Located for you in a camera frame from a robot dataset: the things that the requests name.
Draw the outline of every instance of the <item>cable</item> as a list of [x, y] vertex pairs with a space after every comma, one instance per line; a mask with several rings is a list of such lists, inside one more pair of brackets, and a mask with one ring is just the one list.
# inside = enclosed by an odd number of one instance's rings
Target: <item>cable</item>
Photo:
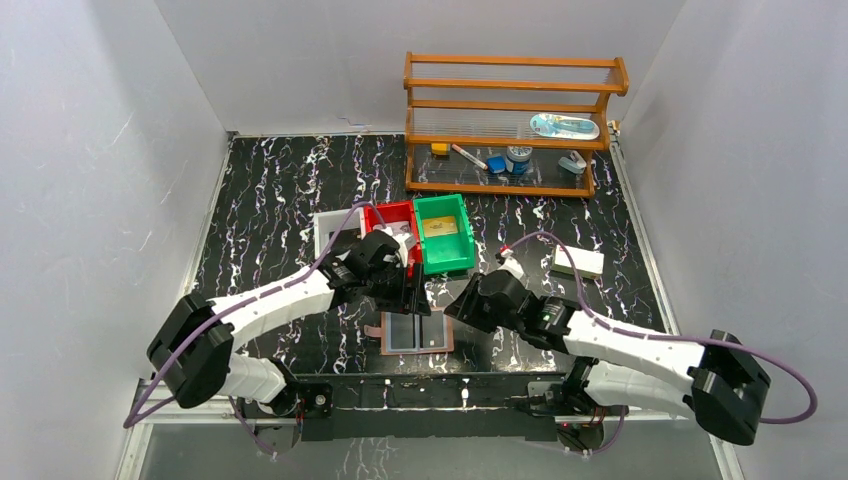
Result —
[[[383, 220], [383, 216], [380, 214], [380, 211], [377, 210], [377, 207], [375, 207], [371, 202], [357, 202], [352, 207], [350, 207], [350, 210], [348, 210], [347, 215], [345, 215], [345, 218], [342, 221], [342, 226], [347, 225], [347, 221], [350, 220], [350, 217], [353, 216], [353, 213], [356, 211], [356, 209], [364, 208], [364, 207], [371, 208], [371, 210], [373, 210], [374, 214], [377, 216], [377, 220], [379, 220], [380, 225], [382, 225], [384, 227], [386, 226], [386, 222], [385, 222], [385, 220]], [[171, 403], [174, 400], [173, 396], [168, 397], [165, 400], [162, 400], [159, 403], [157, 403], [156, 405], [145, 410], [144, 412], [139, 413], [141, 411], [141, 407], [143, 407], [145, 402], [147, 402], [147, 400], [150, 399], [150, 395], [153, 394], [153, 391], [162, 382], [162, 379], [165, 377], [165, 374], [168, 373], [168, 370], [170, 370], [171, 367], [174, 365], [174, 363], [176, 363], [177, 358], [179, 358], [179, 356], [182, 355], [183, 352], [185, 352], [185, 350], [189, 347], [189, 345], [191, 345], [192, 342], [197, 340], [197, 337], [199, 337], [203, 332], [208, 330], [214, 323], [225, 318], [227, 315], [229, 315], [229, 314], [231, 314], [231, 313], [233, 313], [233, 312], [235, 312], [239, 309], [242, 309], [242, 308], [250, 305], [251, 303], [253, 303], [253, 302], [255, 302], [259, 299], [263, 299], [263, 298], [267, 297], [268, 295], [273, 295], [277, 292], [281, 292], [283, 290], [283, 288], [289, 288], [292, 285], [297, 285], [298, 283], [303, 282], [304, 280], [309, 278], [309, 275], [311, 275], [315, 271], [315, 269], [318, 268], [318, 265], [320, 265], [321, 262], [323, 262], [324, 259], [327, 257], [327, 255], [329, 254], [330, 250], [333, 247], [333, 244], [336, 242], [336, 239], [339, 237], [341, 232], [342, 232], [342, 228], [339, 228], [335, 232], [333, 232], [333, 236], [330, 238], [330, 241], [327, 243], [327, 246], [324, 247], [324, 250], [321, 252], [321, 255], [318, 256], [318, 258], [315, 260], [315, 263], [313, 263], [309, 267], [309, 270], [307, 270], [307, 272], [305, 274], [301, 275], [298, 278], [295, 278], [294, 280], [291, 280], [291, 281], [283, 284], [282, 287], [277, 286], [277, 287], [270, 288], [268, 290], [265, 290], [264, 292], [261, 292], [258, 296], [246, 298], [246, 299], [242, 300], [241, 302], [238, 302], [235, 305], [232, 305], [231, 307], [226, 308], [219, 313], [216, 313], [215, 315], [211, 316], [208, 320], [203, 322], [193, 332], [191, 332], [188, 335], [188, 337], [186, 337], [186, 339], [183, 340], [182, 343], [180, 343], [180, 345], [176, 348], [176, 350], [174, 350], [174, 352], [171, 354], [171, 356], [168, 357], [167, 360], [165, 360], [165, 363], [163, 363], [162, 367], [159, 369], [159, 371], [156, 372], [156, 375], [153, 377], [153, 380], [150, 382], [150, 385], [148, 385], [147, 388], [144, 389], [144, 391], [139, 396], [138, 400], [135, 402], [135, 404], [132, 406], [132, 408], [130, 408], [130, 413], [127, 415], [127, 418], [124, 420], [124, 423], [123, 423], [124, 428], [133, 427], [138, 422], [140, 422], [140, 421], [144, 420], [145, 418], [147, 418], [148, 416], [150, 416], [150, 414], [152, 414], [156, 410], [159, 410], [160, 408], [164, 407], [165, 405]], [[230, 398], [230, 403], [233, 405], [233, 409], [236, 410], [236, 418], [239, 418], [239, 420], [241, 420], [242, 425], [247, 429], [248, 433], [250, 433], [250, 436], [253, 437], [254, 442], [256, 442], [257, 445], [260, 445], [260, 446], [262, 446], [262, 445], [267, 446], [267, 444], [262, 442], [262, 440], [260, 440], [256, 436], [256, 434], [253, 432], [253, 429], [251, 429], [250, 426], [247, 425], [247, 421], [245, 421], [243, 418], [240, 418], [241, 414], [238, 413], [237, 409], [235, 408], [235, 402], [233, 402], [232, 398]]]
[[612, 446], [612, 444], [615, 443], [616, 440], [618, 440], [618, 436], [621, 435], [621, 430], [624, 428], [624, 417], [626, 415], [627, 415], [627, 409], [622, 408], [621, 409], [621, 416], [618, 417], [618, 425], [615, 427], [615, 432], [613, 432], [612, 438], [610, 438], [610, 441], [607, 442], [605, 445], [601, 445], [600, 447], [598, 447], [597, 450], [590, 450], [589, 451], [590, 455], [597, 455], [599, 453], [604, 453], [605, 451], [609, 450], [609, 448]]
[[510, 245], [509, 248], [511, 250], [515, 250], [515, 247], [517, 247], [518, 245], [521, 245], [522, 243], [526, 242], [527, 240], [529, 240], [530, 238], [533, 238], [533, 237], [550, 238], [551, 240], [556, 242], [560, 247], [562, 247], [562, 250], [565, 252], [565, 256], [568, 258], [568, 263], [571, 265], [571, 269], [574, 271], [574, 278], [576, 280], [575, 283], [577, 284], [577, 302], [580, 304], [580, 307], [583, 308], [583, 310], [586, 312], [586, 314], [590, 316], [590, 318], [592, 318], [598, 325], [606, 328], [607, 330], [610, 330], [611, 332], [618, 333], [618, 334], [621, 334], [621, 335], [625, 335], [625, 336], [628, 336], [628, 337], [632, 337], [632, 338], [641, 338], [641, 339], [645, 339], [645, 340], [657, 340], [657, 341], [662, 341], [662, 342], [689, 342], [689, 343], [697, 343], [699, 345], [704, 345], [704, 346], [711, 345], [711, 346], [716, 346], [716, 347], [729, 348], [731, 350], [737, 350], [737, 351], [752, 355], [754, 357], [760, 358], [762, 360], [765, 360], [766, 362], [771, 363], [775, 367], [783, 370], [784, 372], [788, 373], [793, 378], [795, 378], [795, 380], [797, 380], [798, 383], [800, 383], [801, 386], [804, 387], [804, 390], [807, 391], [807, 395], [810, 398], [810, 404], [807, 407], [807, 409], [803, 413], [801, 413], [799, 415], [795, 415], [794, 417], [761, 418], [760, 423], [772, 424], [772, 425], [788, 425], [788, 424], [792, 424], [792, 423], [798, 423], [798, 422], [802, 422], [802, 421], [812, 417], [813, 414], [818, 409], [818, 405], [819, 405], [818, 395], [816, 395], [816, 391], [815, 391], [815, 389], [813, 389], [813, 386], [810, 384], [809, 380], [807, 380], [798, 370], [794, 369], [790, 365], [787, 365], [786, 363], [782, 362], [781, 360], [779, 360], [775, 357], [772, 357], [771, 355], [769, 355], [767, 353], [761, 352], [759, 350], [748, 347], [746, 345], [740, 345], [738, 343], [732, 343], [732, 342], [725, 342], [725, 341], [722, 341], [722, 340], [715, 340], [715, 339], [712, 339], [712, 338], [700, 338], [700, 337], [695, 337], [695, 336], [691, 336], [691, 335], [644, 334], [644, 333], [632, 332], [630, 330], [626, 330], [626, 329], [623, 329], [623, 328], [613, 327], [612, 325], [610, 325], [606, 321], [599, 318], [599, 317], [603, 317], [603, 315], [599, 315], [599, 314], [595, 313], [589, 307], [589, 304], [586, 301], [585, 291], [583, 289], [583, 281], [580, 279], [580, 275], [577, 271], [577, 267], [574, 265], [574, 259], [571, 258], [571, 254], [568, 253], [568, 248], [566, 248], [565, 243], [563, 243], [562, 240], [560, 240], [559, 238], [557, 238], [554, 234], [552, 234], [550, 232], [545, 232], [545, 231], [540, 230], [538, 232], [531, 233], [529, 235], [525, 235], [525, 236], [521, 237], [516, 242], [514, 242], [512, 245]]
[[242, 416], [241, 412], [239, 412], [238, 406], [236, 406], [235, 399], [233, 397], [227, 398], [230, 399], [230, 406], [233, 407], [233, 415], [235, 415], [235, 417], [238, 419], [239, 423], [241, 423], [241, 425], [245, 428], [245, 430], [250, 432], [250, 436], [253, 438], [253, 443], [255, 443], [256, 446], [258, 446], [262, 450], [265, 450], [265, 453], [271, 455], [272, 459], [276, 458], [277, 451], [274, 450], [274, 447], [262, 441], [262, 439], [259, 438], [256, 432], [253, 430], [253, 428], [250, 427], [250, 425], [247, 423], [247, 420], [245, 420], [244, 416]]

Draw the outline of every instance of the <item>small white box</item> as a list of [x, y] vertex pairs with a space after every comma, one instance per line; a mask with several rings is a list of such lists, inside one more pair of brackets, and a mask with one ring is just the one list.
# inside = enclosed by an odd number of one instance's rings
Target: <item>small white box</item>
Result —
[[[603, 253], [583, 250], [575, 247], [566, 248], [568, 248], [568, 253], [571, 254], [571, 258], [574, 259], [574, 266], [577, 267], [577, 271], [580, 273], [581, 277], [595, 280], [604, 273]], [[571, 264], [568, 263], [568, 257], [565, 256], [565, 252], [560, 246], [557, 246], [556, 250], [554, 250], [554, 264], [551, 266], [551, 270], [570, 275], [574, 274], [574, 271], [571, 269]]]
[[362, 208], [357, 208], [351, 215], [347, 225], [342, 227], [342, 220], [347, 215], [347, 209], [332, 212], [318, 212], [312, 214], [312, 222], [315, 232], [315, 258], [317, 259], [324, 247], [330, 243], [330, 235], [341, 227], [344, 230], [358, 230], [360, 238], [365, 236], [365, 215]]

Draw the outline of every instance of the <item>black marble tabletop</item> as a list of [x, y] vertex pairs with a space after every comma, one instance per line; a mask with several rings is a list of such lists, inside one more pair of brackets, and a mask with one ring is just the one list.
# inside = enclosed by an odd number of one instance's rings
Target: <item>black marble tabletop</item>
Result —
[[[656, 298], [612, 161], [596, 154], [592, 199], [463, 195], [477, 244], [477, 269], [496, 268], [495, 253], [536, 230], [569, 245], [604, 254], [603, 276], [587, 282], [595, 310], [638, 326], [663, 330]], [[314, 259], [312, 214], [417, 198], [406, 192], [406, 146], [401, 135], [237, 138], [215, 206], [195, 289], [207, 298], [251, 290], [290, 275]], [[538, 294], [572, 295], [573, 279], [550, 276], [553, 246], [534, 240], [517, 254]], [[443, 307], [465, 281], [447, 276], [427, 283], [431, 304]], [[564, 371], [566, 355], [531, 347], [507, 330], [485, 334], [454, 323], [448, 354], [382, 356], [379, 326], [367, 300], [312, 315], [269, 332], [247, 348], [280, 358], [294, 373], [456, 373]]]

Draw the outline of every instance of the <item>shelf shelf board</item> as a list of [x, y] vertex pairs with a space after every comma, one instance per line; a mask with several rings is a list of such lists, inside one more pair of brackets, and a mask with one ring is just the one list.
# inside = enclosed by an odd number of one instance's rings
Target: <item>shelf shelf board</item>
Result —
[[411, 144], [456, 143], [481, 146], [525, 146], [606, 150], [609, 133], [602, 116], [596, 113], [563, 111], [598, 123], [600, 135], [593, 140], [569, 140], [543, 137], [530, 127], [530, 119], [539, 110], [484, 110], [415, 107], [411, 109], [407, 141]]

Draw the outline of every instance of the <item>white backdrop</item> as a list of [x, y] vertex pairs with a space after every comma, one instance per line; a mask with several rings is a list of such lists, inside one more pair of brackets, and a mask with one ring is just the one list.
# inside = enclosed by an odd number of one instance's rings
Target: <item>white backdrop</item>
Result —
[[[748, 480], [846, 478], [848, 6], [690, 0], [622, 125], [627, 170], [685, 333], [736, 334], [821, 407], [739, 447]], [[766, 416], [806, 395], [769, 369]]]
[[0, 4], [0, 478], [112, 478], [226, 134], [152, 1]]
[[406, 52], [621, 56], [622, 118], [683, 0], [156, 0], [227, 130], [402, 131]]

